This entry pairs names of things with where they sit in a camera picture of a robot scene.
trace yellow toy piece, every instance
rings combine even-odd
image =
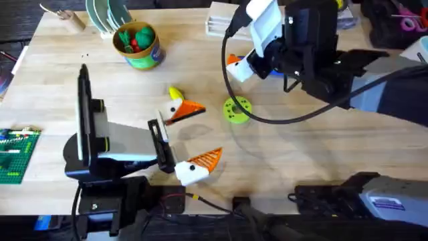
[[[175,88],[174,86],[169,86],[169,95],[173,100],[176,100],[178,98],[184,100],[185,97],[181,94],[180,90]]]

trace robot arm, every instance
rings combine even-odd
[[[249,26],[254,49],[241,61],[229,64],[227,71],[244,82],[253,74],[264,79],[275,70],[284,73],[285,92],[301,83],[302,90],[330,103],[331,108],[358,108],[428,126],[428,107],[422,104],[428,92],[426,63],[390,57],[380,51],[338,51],[337,12],[334,0],[298,0],[286,6],[285,24],[281,25],[275,0],[243,3],[234,14],[225,39],[240,27]],[[292,87],[288,87],[288,77],[296,79]],[[265,123],[290,124],[325,110],[291,120],[267,120],[242,111]]]

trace green lego baseplate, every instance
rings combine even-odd
[[[27,169],[31,154],[40,132],[32,134],[10,134],[0,140],[0,184],[20,184]]]

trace orange object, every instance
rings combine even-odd
[[[173,117],[167,121],[167,125],[171,125],[179,120],[183,120],[184,118],[188,118],[202,112],[205,112],[205,106],[202,104],[190,100],[183,100],[183,103],[181,103]]]
[[[230,65],[239,61],[241,61],[241,59],[238,58],[235,54],[229,54],[229,57],[227,57],[227,65]]]
[[[189,159],[188,162],[194,163],[201,167],[206,167],[211,173],[214,171],[214,168],[217,166],[220,160],[222,150],[223,149],[221,147],[217,148],[216,150],[212,150],[197,157],[193,157]]]

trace green ball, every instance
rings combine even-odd
[[[154,40],[153,36],[142,33],[142,32],[136,33],[135,39],[138,43],[138,46],[141,48],[141,50],[145,50],[148,47],[150,47],[150,45],[152,44],[152,42]]]
[[[140,33],[145,33],[147,35],[150,35],[152,37],[154,37],[154,31],[151,27],[144,27],[141,29]]]

